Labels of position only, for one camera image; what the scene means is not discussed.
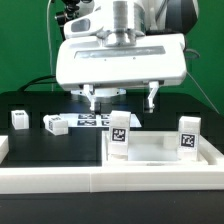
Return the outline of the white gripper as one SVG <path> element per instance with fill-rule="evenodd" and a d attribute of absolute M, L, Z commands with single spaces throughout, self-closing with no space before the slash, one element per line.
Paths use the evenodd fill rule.
<path fill-rule="evenodd" d="M 161 86 L 179 85 L 187 69 L 181 33 L 147 36 L 138 23 L 91 13 L 64 25 L 56 80 L 66 91 L 83 88 L 96 111 L 94 89 L 149 85 L 148 106 Z"/>

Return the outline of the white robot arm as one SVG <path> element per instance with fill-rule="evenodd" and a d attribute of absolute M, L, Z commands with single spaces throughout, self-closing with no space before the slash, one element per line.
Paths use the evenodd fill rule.
<path fill-rule="evenodd" d="M 128 88 L 147 87 L 152 106 L 161 86 L 183 82 L 185 35 L 198 20 L 198 0 L 92 0 L 80 8 L 63 27 L 56 80 L 84 94 L 92 111 Z"/>

